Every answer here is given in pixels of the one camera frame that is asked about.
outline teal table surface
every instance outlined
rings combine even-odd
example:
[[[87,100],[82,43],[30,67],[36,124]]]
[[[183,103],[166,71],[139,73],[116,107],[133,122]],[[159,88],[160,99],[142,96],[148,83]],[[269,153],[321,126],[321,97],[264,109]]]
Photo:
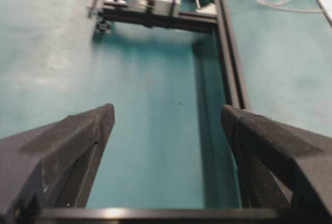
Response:
[[[325,16],[252,0],[228,0],[228,6],[253,111],[332,136],[332,27]],[[284,7],[319,8],[316,0]]]
[[[86,1],[0,0],[0,137],[110,102],[88,207],[240,206],[213,36],[119,23],[93,36]]]

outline black plastic part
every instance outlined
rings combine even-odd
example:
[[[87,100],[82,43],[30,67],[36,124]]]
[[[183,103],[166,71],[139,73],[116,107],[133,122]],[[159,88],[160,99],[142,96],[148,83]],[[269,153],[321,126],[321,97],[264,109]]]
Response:
[[[30,207],[84,206],[113,125],[107,104],[1,139],[0,223]]]
[[[293,190],[293,208],[332,220],[332,138],[231,106],[222,117],[232,150],[244,146]]]

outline white plastic block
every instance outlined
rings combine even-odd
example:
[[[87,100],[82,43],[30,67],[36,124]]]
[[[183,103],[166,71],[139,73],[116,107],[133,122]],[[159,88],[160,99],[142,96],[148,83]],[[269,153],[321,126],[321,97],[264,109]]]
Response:
[[[145,12],[147,0],[128,0],[128,10]]]
[[[173,0],[155,0],[155,6],[153,9],[153,14],[169,16],[172,8]],[[181,5],[181,0],[175,0],[173,16],[177,17],[179,14],[179,9]]]

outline teal mat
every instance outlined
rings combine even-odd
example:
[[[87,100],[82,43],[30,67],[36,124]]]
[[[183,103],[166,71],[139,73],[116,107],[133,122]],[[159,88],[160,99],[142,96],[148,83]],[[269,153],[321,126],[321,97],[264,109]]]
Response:
[[[116,23],[92,38],[86,1],[0,1],[0,137],[111,102],[89,207],[239,206],[213,37]]]
[[[253,111],[332,136],[332,27],[325,16],[252,0],[228,5]],[[315,0],[285,7],[319,8]]]

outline gray cable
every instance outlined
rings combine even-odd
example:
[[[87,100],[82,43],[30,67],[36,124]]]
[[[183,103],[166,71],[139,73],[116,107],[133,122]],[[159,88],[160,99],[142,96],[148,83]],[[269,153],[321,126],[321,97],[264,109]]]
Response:
[[[284,8],[284,7],[279,7],[275,6],[270,3],[266,3],[262,0],[254,0],[262,5],[277,9],[277,10],[282,10],[282,11],[288,11],[288,12],[297,12],[297,13],[324,13],[324,10],[322,9],[311,9],[311,10],[302,10],[302,9],[291,9],[291,8]]]

